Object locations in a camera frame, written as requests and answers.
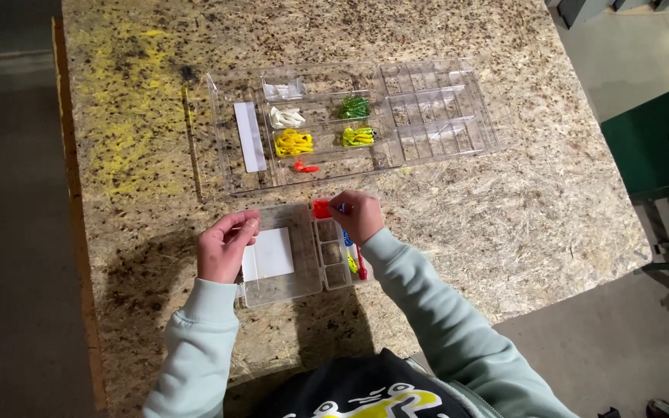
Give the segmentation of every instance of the concrete floor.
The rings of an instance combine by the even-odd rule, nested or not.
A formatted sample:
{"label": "concrete floor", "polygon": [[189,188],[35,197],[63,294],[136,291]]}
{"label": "concrete floor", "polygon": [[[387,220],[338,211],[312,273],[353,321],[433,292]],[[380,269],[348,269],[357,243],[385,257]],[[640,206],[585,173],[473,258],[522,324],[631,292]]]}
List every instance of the concrete floor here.
{"label": "concrete floor", "polygon": [[[640,18],[602,15],[561,32],[600,120],[669,89],[669,14],[631,19]],[[654,28],[663,19],[668,30]],[[50,48],[38,42],[31,49]],[[627,275],[496,329],[580,416],[613,406],[642,417],[649,398],[669,399],[665,293]],[[50,57],[0,65],[0,416],[100,416],[91,408]]]}

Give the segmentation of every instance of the clear plastic tackle tray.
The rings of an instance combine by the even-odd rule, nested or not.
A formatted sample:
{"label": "clear plastic tackle tray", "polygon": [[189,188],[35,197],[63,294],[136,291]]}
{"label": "clear plastic tackle tray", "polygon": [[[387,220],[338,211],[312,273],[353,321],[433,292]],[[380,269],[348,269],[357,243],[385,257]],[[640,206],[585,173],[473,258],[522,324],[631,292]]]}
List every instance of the clear plastic tackle tray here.
{"label": "clear plastic tackle tray", "polygon": [[[491,69],[476,58],[377,65],[342,62],[208,75],[218,158],[225,189],[248,194],[288,185],[376,173],[404,165],[496,151],[518,140]],[[343,100],[367,99],[369,115],[341,118]],[[252,103],[250,125],[263,168],[250,172],[235,104]],[[299,109],[313,151],[278,156],[271,108]],[[344,147],[346,128],[371,127],[371,144]],[[301,173],[295,164],[317,166]]]}
{"label": "clear plastic tackle tray", "polygon": [[358,262],[357,246],[346,245],[343,230],[332,218],[314,217],[310,203],[276,204],[259,208],[260,231],[287,228],[293,272],[239,284],[239,296],[249,308],[335,290],[372,280],[373,268],[362,260],[365,279],[350,270],[348,254]]}

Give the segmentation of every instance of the left hand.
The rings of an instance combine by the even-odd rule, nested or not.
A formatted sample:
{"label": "left hand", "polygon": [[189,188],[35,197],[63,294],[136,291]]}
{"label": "left hand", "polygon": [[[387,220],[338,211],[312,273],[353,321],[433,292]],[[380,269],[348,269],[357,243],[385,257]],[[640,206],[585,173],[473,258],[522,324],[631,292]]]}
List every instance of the left hand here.
{"label": "left hand", "polygon": [[216,283],[234,283],[242,267],[244,247],[259,233],[259,211],[228,214],[198,235],[198,277]]}

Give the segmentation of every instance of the cuff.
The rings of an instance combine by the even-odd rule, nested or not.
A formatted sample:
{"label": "cuff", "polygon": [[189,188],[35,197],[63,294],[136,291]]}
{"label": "cuff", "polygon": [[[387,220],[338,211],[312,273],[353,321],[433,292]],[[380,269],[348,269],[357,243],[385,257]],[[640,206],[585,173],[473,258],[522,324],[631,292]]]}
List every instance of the cuff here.
{"label": "cuff", "polygon": [[394,257],[404,249],[404,242],[394,238],[391,231],[384,227],[378,230],[374,236],[368,238],[365,244],[360,247],[363,257],[372,265],[379,264],[385,266]]}
{"label": "cuff", "polygon": [[237,285],[210,282],[196,278],[190,296],[179,312],[189,320],[205,323],[224,323],[236,320],[234,299]]}

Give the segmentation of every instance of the right hand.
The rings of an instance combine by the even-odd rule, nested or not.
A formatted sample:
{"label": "right hand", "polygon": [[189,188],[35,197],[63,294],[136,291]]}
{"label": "right hand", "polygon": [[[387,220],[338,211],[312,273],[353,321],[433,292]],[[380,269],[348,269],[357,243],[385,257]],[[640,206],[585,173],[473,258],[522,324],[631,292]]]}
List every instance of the right hand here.
{"label": "right hand", "polygon": [[[340,212],[338,206],[343,203],[345,211]],[[329,201],[327,209],[358,247],[362,247],[371,236],[376,235],[384,227],[381,203],[377,198],[363,192],[345,190]]]}

